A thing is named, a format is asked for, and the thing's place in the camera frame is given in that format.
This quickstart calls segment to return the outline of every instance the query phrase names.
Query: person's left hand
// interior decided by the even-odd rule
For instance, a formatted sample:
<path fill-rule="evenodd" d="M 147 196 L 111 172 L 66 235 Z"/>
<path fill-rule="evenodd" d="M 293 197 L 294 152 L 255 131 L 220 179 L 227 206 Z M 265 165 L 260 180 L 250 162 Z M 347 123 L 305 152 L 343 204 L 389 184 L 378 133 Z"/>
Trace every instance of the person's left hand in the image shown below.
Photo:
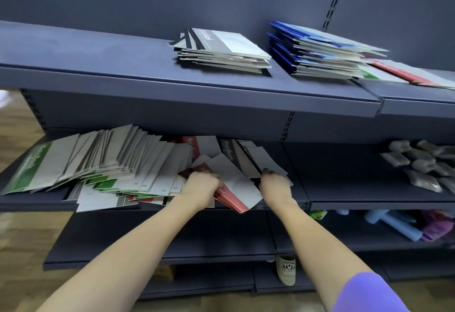
<path fill-rule="evenodd" d="M 181 193 L 173 201 L 178 199 L 188 202 L 196 211 L 205 209 L 212 202 L 216 189 L 223 186 L 218 177 L 219 174 L 207 170 L 191 173 Z"/>

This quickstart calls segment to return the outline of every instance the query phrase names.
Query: person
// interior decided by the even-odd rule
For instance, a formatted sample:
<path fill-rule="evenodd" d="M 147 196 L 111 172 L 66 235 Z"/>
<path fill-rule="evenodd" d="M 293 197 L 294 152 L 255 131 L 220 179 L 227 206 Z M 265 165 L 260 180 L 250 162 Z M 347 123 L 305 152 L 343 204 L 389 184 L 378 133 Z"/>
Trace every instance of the person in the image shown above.
<path fill-rule="evenodd" d="M 209 205 L 221 186 L 215 173 L 192 173 L 181 194 L 169 205 L 100 253 L 37 311 L 129 311 L 173 238 L 191 217 Z M 260 190 L 289 233 L 297 257 L 327 311 L 408 311 L 379 275 L 299 208 L 286 177 L 265 171 Z"/>

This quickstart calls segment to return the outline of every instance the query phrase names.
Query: forearm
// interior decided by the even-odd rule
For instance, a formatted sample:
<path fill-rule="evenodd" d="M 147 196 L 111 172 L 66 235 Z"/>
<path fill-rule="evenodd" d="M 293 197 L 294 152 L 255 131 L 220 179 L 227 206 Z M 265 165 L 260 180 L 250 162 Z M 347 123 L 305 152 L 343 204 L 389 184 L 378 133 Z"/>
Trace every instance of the forearm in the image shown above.
<path fill-rule="evenodd" d="M 330 311 L 347 281 L 372 271 L 341 241 L 301 210 L 297 204 L 275 210 L 293 242 L 306 274 Z"/>
<path fill-rule="evenodd" d="M 129 311 L 175 235 L 197 211 L 182 198 L 109 246 L 38 312 Z"/>

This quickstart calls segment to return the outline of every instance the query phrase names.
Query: slipper logo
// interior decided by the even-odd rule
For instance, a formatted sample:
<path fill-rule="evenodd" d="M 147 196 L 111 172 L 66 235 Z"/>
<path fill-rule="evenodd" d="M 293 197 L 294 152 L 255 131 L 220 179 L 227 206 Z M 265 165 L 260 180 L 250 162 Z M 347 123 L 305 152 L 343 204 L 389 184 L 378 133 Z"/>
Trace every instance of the slipper logo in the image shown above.
<path fill-rule="evenodd" d="M 295 271 L 295 263 L 283 262 L 283 271 Z"/>

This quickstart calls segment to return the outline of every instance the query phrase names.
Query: person's left arm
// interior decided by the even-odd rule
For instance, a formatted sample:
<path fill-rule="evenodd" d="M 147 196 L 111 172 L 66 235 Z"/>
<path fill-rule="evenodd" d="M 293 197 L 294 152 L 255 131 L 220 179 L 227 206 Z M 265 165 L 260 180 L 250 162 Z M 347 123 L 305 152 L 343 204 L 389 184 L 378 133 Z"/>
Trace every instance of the person's left arm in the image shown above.
<path fill-rule="evenodd" d="M 214 173 L 194 172 L 181 194 L 74 275 L 37 312 L 129 311 L 180 229 L 220 186 Z"/>

